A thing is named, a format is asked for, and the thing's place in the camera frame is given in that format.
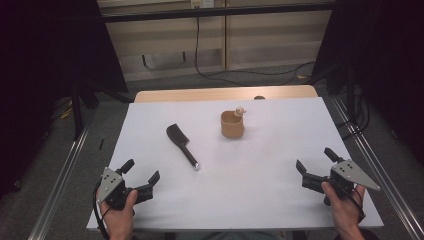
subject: brown cup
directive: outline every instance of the brown cup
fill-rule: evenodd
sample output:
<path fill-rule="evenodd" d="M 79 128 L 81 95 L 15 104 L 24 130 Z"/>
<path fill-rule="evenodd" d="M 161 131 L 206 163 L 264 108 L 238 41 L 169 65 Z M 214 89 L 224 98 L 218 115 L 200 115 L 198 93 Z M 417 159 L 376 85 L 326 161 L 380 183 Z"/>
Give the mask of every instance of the brown cup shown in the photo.
<path fill-rule="evenodd" d="M 240 138 L 244 133 L 243 117 L 234 115 L 234 111 L 221 114 L 221 132 L 227 138 Z"/>

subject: gray floor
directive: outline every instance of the gray floor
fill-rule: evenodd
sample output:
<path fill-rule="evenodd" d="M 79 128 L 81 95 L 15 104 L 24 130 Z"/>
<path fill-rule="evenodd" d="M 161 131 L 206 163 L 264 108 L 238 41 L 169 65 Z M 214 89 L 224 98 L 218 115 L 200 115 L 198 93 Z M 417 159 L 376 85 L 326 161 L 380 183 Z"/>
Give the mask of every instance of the gray floor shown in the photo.
<path fill-rule="evenodd" d="M 262 72 L 283 72 L 294 66 L 264 67 L 254 69 Z M 312 65 L 301 68 L 296 75 L 307 75 Z M 225 73 L 220 79 L 231 79 L 244 85 L 281 85 L 292 75 L 264 76 L 249 73 Z M 305 80 L 295 78 L 291 84 L 301 84 Z M 233 87 L 233 83 L 222 80 L 205 79 L 197 74 L 156 78 L 128 82 L 134 97 L 140 90 L 181 89 L 205 87 Z M 331 98 L 327 96 L 324 83 L 316 86 L 320 96 L 327 104 L 335 122 L 342 122 Z M 128 105 L 99 94 L 100 106 L 95 110 L 93 124 L 88 130 L 87 138 L 71 172 L 68 184 L 64 187 L 45 239 L 101 239 L 101 235 L 85 229 L 91 213 L 91 196 L 95 182 L 103 167 L 109 164 L 113 154 Z M 84 110 L 84 116 L 92 111 Z M 341 136 L 346 129 L 341 128 Z M 424 220 L 424 182 L 423 166 L 411 154 L 408 146 L 396 140 L 391 128 L 380 113 L 371 108 L 371 122 L 364 132 L 369 144 L 390 175 L 394 185 L 416 214 L 418 220 Z M 57 176 L 62 170 L 65 159 L 73 144 L 73 119 L 56 119 L 36 159 L 22 178 L 22 190 L 3 197 L 0 202 L 0 239 L 28 239 L 41 210 L 52 191 Z M 370 167 L 353 138 L 345 141 L 352 158 L 367 172 Z M 392 204 L 383 192 L 370 191 L 385 226 L 373 229 L 380 239 L 410 239 L 409 233 L 398 217 Z M 162 233 L 137 233 L 140 239 L 164 239 Z M 308 239 L 333 239 L 335 232 L 328 230 L 311 230 Z"/>

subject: white table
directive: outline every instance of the white table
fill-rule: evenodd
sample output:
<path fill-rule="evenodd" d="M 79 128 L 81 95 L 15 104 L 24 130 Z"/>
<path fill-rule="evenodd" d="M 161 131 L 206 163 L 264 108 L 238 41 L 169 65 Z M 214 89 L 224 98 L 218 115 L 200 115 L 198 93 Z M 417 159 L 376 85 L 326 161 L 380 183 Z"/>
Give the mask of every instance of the white table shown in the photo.
<path fill-rule="evenodd" d="M 245 133 L 230 140 L 220 132 L 220 114 L 242 106 Z M 166 134 L 177 123 L 199 171 Z M 127 186 L 147 183 L 159 170 L 154 198 L 136 205 L 134 228 L 152 231 L 300 230 L 333 226 L 324 195 L 301 186 L 296 160 L 308 172 L 327 176 L 330 147 L 349 154 L 321 98 L 211 100 L 131 104 L 110 168 L 128 159 Z M 383 226 L 368 194 L 363 227 Z M 96 228 L 92 215 L 87 228 Z"/>

